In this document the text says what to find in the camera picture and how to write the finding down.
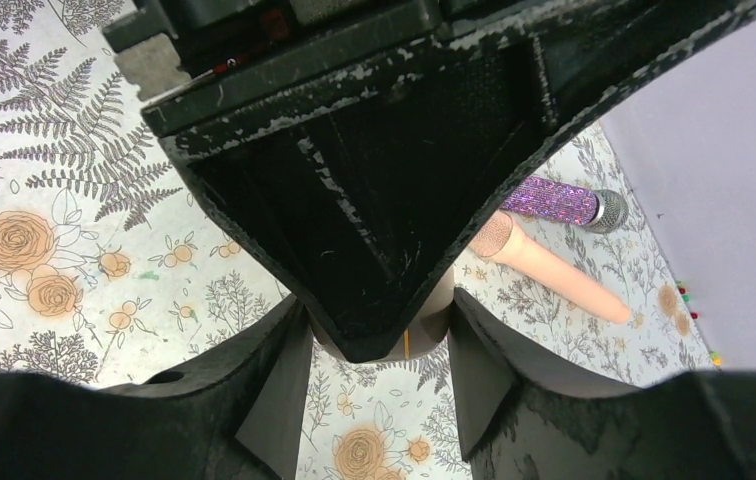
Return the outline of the beige charging case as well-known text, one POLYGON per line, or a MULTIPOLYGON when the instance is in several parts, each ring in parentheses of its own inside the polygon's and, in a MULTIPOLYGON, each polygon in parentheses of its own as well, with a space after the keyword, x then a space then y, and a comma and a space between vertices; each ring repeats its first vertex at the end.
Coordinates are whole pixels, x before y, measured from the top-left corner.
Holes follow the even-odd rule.
POLYGON ((358 268, 335 279, 306 304, 302 319, 319 347, 354 364, 418 359, 447 335, 452 319, 455 275, 445 270, 416 310, 408 287, 372 269, 358 268))

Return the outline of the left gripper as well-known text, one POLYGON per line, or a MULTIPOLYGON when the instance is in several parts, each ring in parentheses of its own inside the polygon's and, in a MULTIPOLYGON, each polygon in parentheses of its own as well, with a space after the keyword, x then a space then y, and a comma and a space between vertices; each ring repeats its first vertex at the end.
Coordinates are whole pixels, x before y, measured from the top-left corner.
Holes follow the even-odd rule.
POLYGON ((102 34, 125 79, 149 100, 269 56, 334 27, 443 20, 438 1, 137 1, 102 34))

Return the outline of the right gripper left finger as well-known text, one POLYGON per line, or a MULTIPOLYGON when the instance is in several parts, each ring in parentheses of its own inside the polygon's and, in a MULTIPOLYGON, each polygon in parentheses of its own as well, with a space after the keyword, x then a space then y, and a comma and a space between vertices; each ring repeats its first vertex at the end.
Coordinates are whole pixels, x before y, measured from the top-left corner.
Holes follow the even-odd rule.
POLYGON ((141 384, 0 373, 0 479, 292 479, 311 350, 288 298, 141 384))

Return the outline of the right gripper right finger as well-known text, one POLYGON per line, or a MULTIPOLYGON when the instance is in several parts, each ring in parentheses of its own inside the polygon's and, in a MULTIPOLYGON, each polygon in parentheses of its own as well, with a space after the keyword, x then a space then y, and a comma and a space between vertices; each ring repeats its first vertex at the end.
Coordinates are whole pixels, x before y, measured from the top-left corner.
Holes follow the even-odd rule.
POLYGON ((756 479, 756 371, 636 387, 539 345, 463 289, 448 346, 476 479, 756 479))

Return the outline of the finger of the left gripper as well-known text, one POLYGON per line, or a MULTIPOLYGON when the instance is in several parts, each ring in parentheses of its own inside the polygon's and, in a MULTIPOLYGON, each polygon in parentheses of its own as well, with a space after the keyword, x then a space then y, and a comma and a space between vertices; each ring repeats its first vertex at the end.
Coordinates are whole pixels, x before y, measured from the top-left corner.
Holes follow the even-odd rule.
POLYGON ((143 110, 207 215, 305 305, 372 269, 411 310, 508 193, 756 1, 438 1, 210 74, 143 110))

